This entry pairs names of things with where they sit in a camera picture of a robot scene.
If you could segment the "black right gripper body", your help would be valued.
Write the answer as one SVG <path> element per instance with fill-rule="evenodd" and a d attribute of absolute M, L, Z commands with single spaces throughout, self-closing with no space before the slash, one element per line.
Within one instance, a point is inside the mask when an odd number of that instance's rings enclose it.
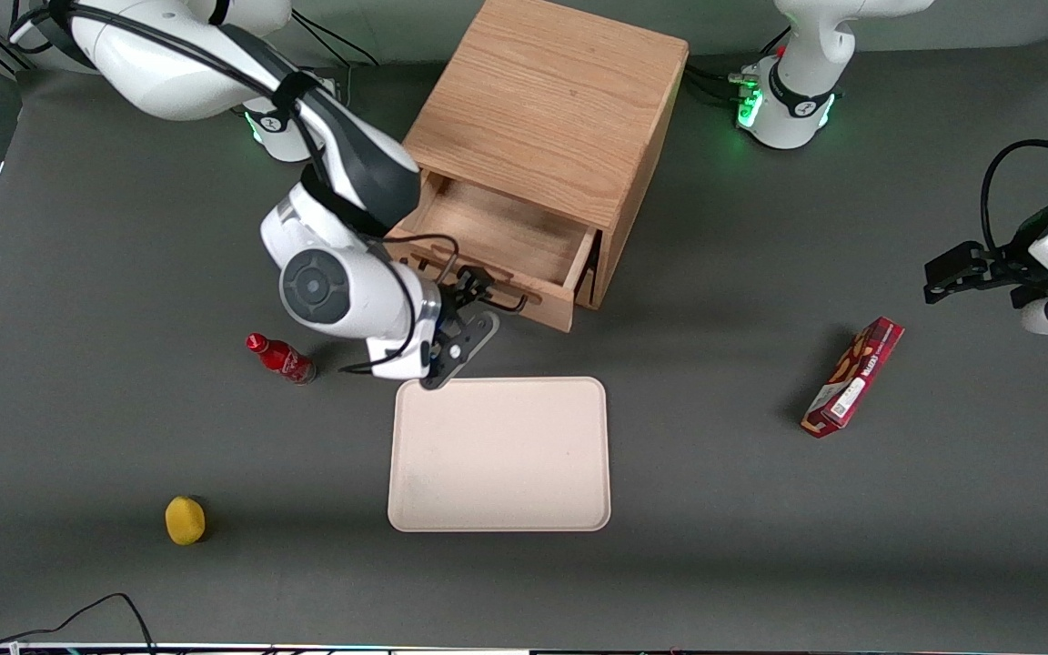
<path fill-rule="evenodd" d="M 421 381 L 424 389 L 440 389 L 470 361 L 470 342 L 463 340 L 467 336 L 467 323 L 460 310 L 477 301 L 478 286 L 477 274 L 460 272 L 457 281 L 440 287 L 440 315 L 432 341 L 428 375 Z"/>

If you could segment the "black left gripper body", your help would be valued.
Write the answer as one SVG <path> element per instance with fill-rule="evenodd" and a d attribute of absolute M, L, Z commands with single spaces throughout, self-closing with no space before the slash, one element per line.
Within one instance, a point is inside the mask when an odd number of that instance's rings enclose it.
<path fill-rule="evenodd" d="M 1048 301 L 1048 269 L 1041 265 L 1030 248 L 1038 239 L 1011 239 L 1005 244 L 985 242 L 990 260 L 989 274 L 994 286 L 1011 287 L 1010 300 L 1016 310 L 1036 301 Z"/>

